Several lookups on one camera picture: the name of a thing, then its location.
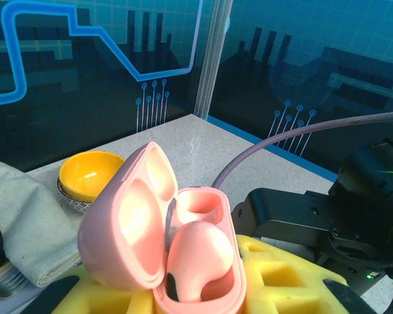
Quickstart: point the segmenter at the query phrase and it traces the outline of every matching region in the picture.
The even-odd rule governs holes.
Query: bowl rim
[[[85,203],[85,204],[91,204],[93,203],[92,201],[82,201],[82,200],[78,200],[76,198],[73,198],[73,196],[70,196],[67,194],[67,192],[64,190],[63,184],[61,183],[60,178],[57,178],[57,189],[58,191],[60,191],[60,193],[65,197],[68,198],[71,201],[76,201],[79,203]]]
[[[122,160],[122,162],[125,162],[125,159],[124,159],[122,156],[119,156],[118,154],[115,154],[114,152],[107,152],[107,151],[104,151],[104,150],[87,150],[87,151],[85,151],[85,152],[80,152],[80,153],[78,153],[78,154],[74,154],[74,155],[70,156],[67,160],[65,160],[65,161],[63,162],[63,164],[62,164],[61,167],[60,167],[60,170],[58,171],[58,180],[60,181],[61,186],[62,186],[62,188],[64,189],[64,192],[65,192],[70,198],[72,198],[72,199],[74,199],[74,200],[77,200],[77,201],[83,201],[83,202],[89,203],[89,202],[92,202],[92,201],[89,200],[89,199],[91,199],[91,198],[96,198],[96,197],[98,196],[97,194],[82,193],[82,192],[80,192],[80,191],[77,191],[77,190],[71,188],[70,186],[68,186],[68,185],[64,182],[64,180],[62,180],[62,177],[61,177],[63,168],[64,168],[64,167],[67,167],[67,164],[69,163],[69,161],[71,161],[71,160],[73,160],[74,158],[76,158],[76,157],[78,157],[78,156],[81,156],[81,155],[96,154],[96,153],[98,153],[98,154],[106,154],[106,155],[110,155],[110,156],[113,156],[113,157],[117,157],[118,159]],[[71,195],[69,195],[69,194],[67,193],[67,190],[69,190],[70,192],[72,192],[72,193],[74,193],[74,194],[81,195],[82,197],[84,197],[84,199],[81,200],[81,199],[74,198],[73,196],[71,196]]]

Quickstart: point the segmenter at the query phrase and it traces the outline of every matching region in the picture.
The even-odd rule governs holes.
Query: pink earbud
[[[179,302],[200,302],[210,281],[226,275],[233,263],[233,248],[216,225],[190,222],[176,233],[167,261],[167,291]]]

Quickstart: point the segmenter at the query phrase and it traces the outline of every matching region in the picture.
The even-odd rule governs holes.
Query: fork
[[[21,291],[28,283],[28,279],[22,275],[20,271],[16,271],[7,278],[0,282],[0,299],[8,299]]]

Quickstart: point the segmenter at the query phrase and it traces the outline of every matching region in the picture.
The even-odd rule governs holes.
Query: gray cable
[[[223,183],[223,181],[225,180],[225,178],[227,178],[230,172],[241,162],[243,162],[247,157],[251,156],[258,150],[261,150],[262,148],[275,144],[279,141],[283,141],[291,137],[310,133],[310,132],[328,130],[333,128],[341,128],[343,126],[355,126],[358,124],[368,124],[368,123],[386,122],[386,121],[393,121],[393,113],[369,114],[366,116],[353,116],[352,118],[325,121],[325,122],[311,124],[309,126],[303,126],[301,128],[293,129],[290,131],[286,131],[274,135],[268,139],[264,139],[258,144],[249,147],[248,149],[241,152],[238,156],[236,156],[231,162],[229,162],[227,166],[225,166],[223,170],[221,170],[220,174],[217,176],[214,183],[212,184],[212,187],[219,188],[221,186],[221,183]]]

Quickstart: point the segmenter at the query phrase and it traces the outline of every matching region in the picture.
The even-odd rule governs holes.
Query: metal frame
[[[216,0],[202,63],[194,114],[207,120],[233,0]]]

